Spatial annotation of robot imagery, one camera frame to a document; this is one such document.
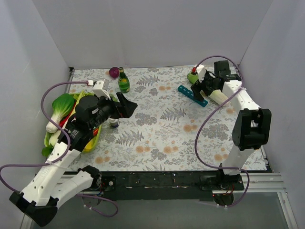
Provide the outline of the teal weekly pill organizer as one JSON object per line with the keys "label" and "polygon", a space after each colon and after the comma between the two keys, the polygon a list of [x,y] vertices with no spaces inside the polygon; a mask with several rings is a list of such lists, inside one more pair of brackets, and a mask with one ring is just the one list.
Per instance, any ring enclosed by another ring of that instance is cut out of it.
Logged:
{"label": "teal weekly pill organizer", "polygon": [[206,107],[208,102],[206,100],[203,101],[198,101],[194,98],[194,94],[191,90],[187,89],[186,87],[184,87],[183,85],[180,85],[177,90],[179,92],[181,92],[183,95],[185,95],[186,97],[188,97],[189,99],[193,100],[194,102],[196,102],[197,104],[199,104],[202,107]]}

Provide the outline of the white pill bottle blue label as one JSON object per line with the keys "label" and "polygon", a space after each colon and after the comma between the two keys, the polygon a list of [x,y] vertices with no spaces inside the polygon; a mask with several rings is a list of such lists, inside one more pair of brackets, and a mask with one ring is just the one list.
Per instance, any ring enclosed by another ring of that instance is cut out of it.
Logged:
{"label": "white pill bottle blue label", "polygon": [[112,128],[117,128],[119,126],[118,119],[109,118],[109,123]]}

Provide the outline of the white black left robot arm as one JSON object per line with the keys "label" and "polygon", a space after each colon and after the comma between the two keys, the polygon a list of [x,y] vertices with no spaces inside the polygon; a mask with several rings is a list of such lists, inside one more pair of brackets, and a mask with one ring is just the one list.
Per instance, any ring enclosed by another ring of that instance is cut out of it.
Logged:
{"label": "white black left robot arm", "polygon": [[67,135],[60,135],[47,165],[22,191],[15,191],[10,196],[10,201],[39,226],[49,224],[70,198],[88,188],[98,189],[102,183],[101,172],[86,166],[79,169],[73,178],[58,185],[67,167],[94,138],[95,129],[109,118],[130,118],[133,115],[137,103],[127,100],[123,93],[116,95],[118,102],[105,96],[82,97],[65,126]]}

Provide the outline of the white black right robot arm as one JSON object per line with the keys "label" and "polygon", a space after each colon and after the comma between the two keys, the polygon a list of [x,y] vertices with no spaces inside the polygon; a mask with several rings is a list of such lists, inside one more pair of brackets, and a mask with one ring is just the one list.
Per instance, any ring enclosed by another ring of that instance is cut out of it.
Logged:
{"label": "white black right robot arm", "polygon": [[232,149],[214,175],[200,178],[203,190],[223,190],[236,187],[243,189],[240,173],[248,157],[269,139],[271,111],[261,108],[243,87],[240,74],[232,74],[228,61],[214,63],[214,73],[199,64],[193,67],[191,75],[197,80],[191,86],[196,100],[220,91],[238,113],[232,131]]}

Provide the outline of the napa cabbage on table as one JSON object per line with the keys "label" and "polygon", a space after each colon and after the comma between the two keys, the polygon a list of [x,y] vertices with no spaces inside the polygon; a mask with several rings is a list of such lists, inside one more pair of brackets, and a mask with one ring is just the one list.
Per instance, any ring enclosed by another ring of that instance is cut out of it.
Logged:
{"label": "napa cabbage on table", "polygon": [[[189,82],[192,85],[193,84],[201,85],[197,76],[193,75],[192,72],[187,74],[187,79],[189,80]],[[219,105],[221,105],[223,102],[225,102],[228,99],[228,97],[224,93],[222,93],[220,90],[207,91],[207,90],[202,89],[201,95],[204,97],[204,99],[206,97],[209,97],[210,99],[212,99],[214,102],[216,102]]]}

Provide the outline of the celery stalk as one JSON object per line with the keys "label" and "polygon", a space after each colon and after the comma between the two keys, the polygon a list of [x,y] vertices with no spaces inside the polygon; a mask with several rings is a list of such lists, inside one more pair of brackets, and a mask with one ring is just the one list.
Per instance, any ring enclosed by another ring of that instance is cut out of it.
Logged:
{"label": "celery stalk", "polygon": [[94,93],[85,92],[85,91],[81,91],[79,93],[71,93],[71,96],[74,98],[75,101],[78,101],[82,97],[88,96],[88,95],[94,95]]}

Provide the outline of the green glass bottle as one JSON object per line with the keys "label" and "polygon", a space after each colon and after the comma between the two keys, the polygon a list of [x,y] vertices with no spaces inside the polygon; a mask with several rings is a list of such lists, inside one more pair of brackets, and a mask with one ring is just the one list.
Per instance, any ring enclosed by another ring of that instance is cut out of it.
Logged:
{"label": "green glass bottle", "polygon": [[118,78],[119,89],[122,93],[127,93],[130,90],[130,82],[127,75],[124,72],[123,67],[119,67],[119,78]]}

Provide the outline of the green plastic tray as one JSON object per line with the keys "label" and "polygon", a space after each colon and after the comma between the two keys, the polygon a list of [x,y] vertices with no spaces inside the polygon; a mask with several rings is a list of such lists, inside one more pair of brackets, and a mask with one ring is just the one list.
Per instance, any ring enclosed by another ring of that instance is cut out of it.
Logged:
{"label": "green plastic tray", "polygon": [[99,137],[100,137],[100,133],[101,133],[101,130],[102,128],[101,127],[98,127],[94,130],[93,134],[94,134],[94,138],[93,138],[93,145],[94,145],[94,148],[96,147],[97,143],[99,142]]}

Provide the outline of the red chili pepper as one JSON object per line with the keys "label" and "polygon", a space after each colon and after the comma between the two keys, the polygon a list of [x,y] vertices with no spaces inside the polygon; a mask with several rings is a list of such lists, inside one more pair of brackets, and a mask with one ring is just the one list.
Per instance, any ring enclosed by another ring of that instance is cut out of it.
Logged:
{"label": "red chili pepper", "polygon": [[70,112],[69,112],[65,117],[63,117],[62,120],[60,121],[59,126],[60,126],[61,128],[63,128],[64,124],[67,122],[67,120],[68,120],[69,117],[71,116],[71,114],[72,114],[72,112],[73,112],[75,106],[76,106],[76,102],[74,103],[74,105],[73,105],[72,109],[70,110]]}

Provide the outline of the yellow white cabbage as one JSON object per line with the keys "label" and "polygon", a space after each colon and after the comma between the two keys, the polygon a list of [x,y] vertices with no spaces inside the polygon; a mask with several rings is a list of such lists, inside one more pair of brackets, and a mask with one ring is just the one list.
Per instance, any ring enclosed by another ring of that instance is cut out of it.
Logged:
{"label": "yellow white cabbage", "polygon": [[85,146],[83,152],[90,152],[94,149],[93,139]]}

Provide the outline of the purple onion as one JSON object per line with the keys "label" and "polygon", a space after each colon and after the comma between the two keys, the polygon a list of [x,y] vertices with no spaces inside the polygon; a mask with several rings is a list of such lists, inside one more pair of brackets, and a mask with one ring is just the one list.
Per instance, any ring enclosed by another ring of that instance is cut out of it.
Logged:
{"label": "purple onion", "polygon": [[120,75],[120,71],[119,71],[119,68],[118,67],[112,67],[110,70],[109,70],[109,76],[112,77],[112,78],[118,78]]}

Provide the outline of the floral patterned table mat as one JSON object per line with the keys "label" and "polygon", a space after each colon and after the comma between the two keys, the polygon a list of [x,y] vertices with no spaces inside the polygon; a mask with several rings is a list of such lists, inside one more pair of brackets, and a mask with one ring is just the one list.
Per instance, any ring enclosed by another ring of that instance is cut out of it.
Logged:
{"label": "floral patterned table mat", "polygon": [[130,91],[125,97],[138,104],[117,128],[102,124],[99,142],[69,165],[101,171],[209,170],[225,161],[233,146],[237,113],[232,105],[206,107],[177,88],[190,87],[190,67],[130,68],[125,73]]}

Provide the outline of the small bok choy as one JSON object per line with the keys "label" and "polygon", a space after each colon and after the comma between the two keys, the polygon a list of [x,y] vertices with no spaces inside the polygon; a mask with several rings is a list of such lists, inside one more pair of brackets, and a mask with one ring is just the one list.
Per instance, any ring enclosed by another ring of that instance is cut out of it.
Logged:
{"label": "small bok choy", "polygon": [[55,144],[58,142],[58,137],[60,136],[61,131],[57,130],[55,133],[51,134],[49,132],[46,133],[45,138],[44,138],[44,148],[41,151],[41,154],[45,157],[48,157]]}

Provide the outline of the black table front rail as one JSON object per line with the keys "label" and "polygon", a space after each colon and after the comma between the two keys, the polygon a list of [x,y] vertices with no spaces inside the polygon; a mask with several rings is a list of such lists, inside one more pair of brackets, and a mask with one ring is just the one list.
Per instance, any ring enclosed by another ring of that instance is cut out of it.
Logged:
{"label": "black table front rail", "polygon": [[111,200],[213,201],[213,192],[243,191],[241,175],[218,171],[132,171],[102,172],[101,191]]}

